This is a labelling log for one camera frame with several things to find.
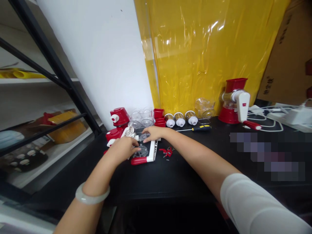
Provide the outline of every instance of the white knob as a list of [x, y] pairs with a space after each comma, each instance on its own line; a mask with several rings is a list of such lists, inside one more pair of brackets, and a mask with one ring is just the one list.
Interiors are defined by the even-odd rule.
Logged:
[[116, 115], [116, 114], [113, 114], [113, 115], [111, 116], [111, 120], [115, 123], [115, 122], [117, 122], [117, 121], [119, 120], [119, 116]]

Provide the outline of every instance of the white power adapter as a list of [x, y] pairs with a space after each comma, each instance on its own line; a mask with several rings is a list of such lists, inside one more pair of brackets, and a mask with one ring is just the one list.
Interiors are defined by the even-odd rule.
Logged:
[[312, 124], [312, 109], [304, 105], [292, 109], [286, 114], [286, 122], [289, 124]]

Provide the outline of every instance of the white wall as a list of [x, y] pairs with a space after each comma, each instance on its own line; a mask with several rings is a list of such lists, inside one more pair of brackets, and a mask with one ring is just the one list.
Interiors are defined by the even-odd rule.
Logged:
[[133, 1], [37, 2], [108, 130], [114, 108], [153, 106]]

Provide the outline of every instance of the clear plastic container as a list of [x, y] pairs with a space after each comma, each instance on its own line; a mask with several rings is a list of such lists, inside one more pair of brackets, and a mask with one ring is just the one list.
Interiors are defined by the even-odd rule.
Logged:
[[136, 108], [132, 111], [132, 114], [129, 115], [129, 126], [132, 126], [134, 129], [138, 129], [142, 127], [141, 121], [142, 117], [140, 115], [141, 109]]
[[199, 98], [195, 102], [195, 109], [197, 110], [197, 116], [201, 119], [210, 119], [215, 116], [214, 105], [215, 102], [208, 101], [205, 98]]
[[141, 117], [144, 118], [153, 118], [153, 109], [151, 107], [145, 107], [143, 110], [140, 111]]

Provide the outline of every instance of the yellow object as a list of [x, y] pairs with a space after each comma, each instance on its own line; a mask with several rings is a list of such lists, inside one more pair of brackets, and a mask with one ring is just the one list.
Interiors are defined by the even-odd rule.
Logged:
[[135, 0], [154, 107], [166, 113], [216, 102], [246, 77], [253, 103], [289, 0]]
[[23, 71], [21, 68], [5, 68], [0, 69], [0, 79], [1, 78], [42, 79], [46, 77], [40, 73]]
[[25, 71], [14, 71], [13, 75], [16, 78], [20, 78], [20, 79], [42, 79], [42, 78], [46, 78], [44, 75], [40, 74], [40, 73], [32, 73], [32, 72], [25, 72]]
[[[54, 116], [52, 118], [49, 118], [48, 120], [55, 123], [60, 124], [66, 120], [69, 120], [78, 114], [67, 111], [65, 113], [62, 113], [60, 115]], [[58, 130], [55, 130], [51, 132], [49, 135], [52, 137], [56, 144], [64, 144], [67, 142], [71, 142], [72, 140], [76, 139], [78, 136], [80, 136], [82, 133], [84, 133], [87, 129], [85, 128], [84, 124], [81, 122], [81, 120], [76, 120]]]

